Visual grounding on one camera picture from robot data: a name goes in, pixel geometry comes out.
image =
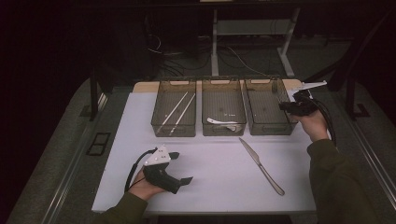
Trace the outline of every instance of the knife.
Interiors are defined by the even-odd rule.
[[[275,191],[279,194],[279,195],[285,195],[285,190],[283,190],[275,181],[274,179],[267,173],[267,171],[264,169],[264,167],[262,166],[262,163],[260,162],[259,159],[259,155],[257,155],[257,153],[253,150],[253,148],[251,148],[250,145],[248,145],[247,142],[245,142],[242,138],[239,138],[239,140],[241,141],[242,145],[244,145],[245,149],[247,150],[248,154],[250,154],[251,158],[253,158],[253,160],[256,162],[256,164],[259,166],[260,170],[262,171],[262,173],[265,175],[265,177],[267,178],[267,180],[270,182],[271,186],[275,189]]]

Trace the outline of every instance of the sleeve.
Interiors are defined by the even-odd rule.
[[[92,224],[135,224],[140,223],[148,203],[125,192],[119,203],[100,214]]]
[[[357,168],[338,153],[331,140],[312,143],[308,154],[318,223],[380,223],[363,190]]]

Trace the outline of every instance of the knife handle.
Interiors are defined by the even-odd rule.
[[[276,192],[279,195],[285,195],[285,190],[283,190],[276,182],[273,180],[273,178],[267,173],[267,171],[264,169],[264,167],[260,164],[259,165],[260,169],[262,170],[262,173],[265,175],[267,180],[270,182],[271,186],[276,190]]]

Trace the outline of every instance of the white table surface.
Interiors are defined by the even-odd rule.
[[[158,83],[154,86],[152,83],[140,84],[126,103],[92,211],[104,212],[116,205],[137,158],[162,144],[169,152],[180,153],[177,160],[170,162],[166,172],[177,179],[193,176],[193,180],[182,186],[177,194],[164,192],[150,199],[147,215],[291,214],[316,210],[308,178],[310,158],[306,153],[311,142],[300,123],[287,136],[252,136],[248,126],[241,136],[259,154],[262,165],[275,182],[285,190],[285,195],[280,196],[238,137],[203,136],[202,94],[198,89],[196,136],[156,137],[150,121]],[[137,171],[148,157],[140,162]]]

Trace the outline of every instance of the plastic bin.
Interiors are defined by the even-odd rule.
[[[281,79],[245,78],[243,92],[251,135],[292,133],[297,121],[279,108],[279,102],[290,102]]]
[[[157,137],[194,137],[196,80],[169,77],[160,81],[151,125]]]
[[[247,123],[238,77],[204,77],[202,81],[204,136],[240,136]]]

